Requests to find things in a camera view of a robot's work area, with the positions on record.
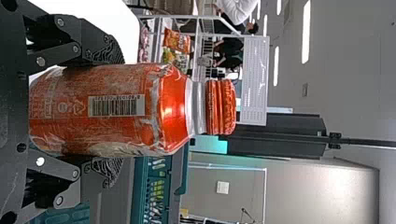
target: barcode label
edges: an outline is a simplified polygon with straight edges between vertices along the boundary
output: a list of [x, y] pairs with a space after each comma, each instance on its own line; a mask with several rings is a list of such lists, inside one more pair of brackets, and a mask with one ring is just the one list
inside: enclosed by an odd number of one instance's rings
[[145, 115], [145, 95], [90, 96], [89, 117], [131, 117]]

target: snack bag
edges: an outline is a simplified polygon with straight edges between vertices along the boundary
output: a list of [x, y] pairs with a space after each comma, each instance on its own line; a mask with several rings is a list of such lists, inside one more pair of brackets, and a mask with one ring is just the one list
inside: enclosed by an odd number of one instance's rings
[[181, 35], [179, 32], [165, 28], [165, 37], [163, 39], [164, 47], [190, 54], [190, 45], [191, 39], [188, 35]]

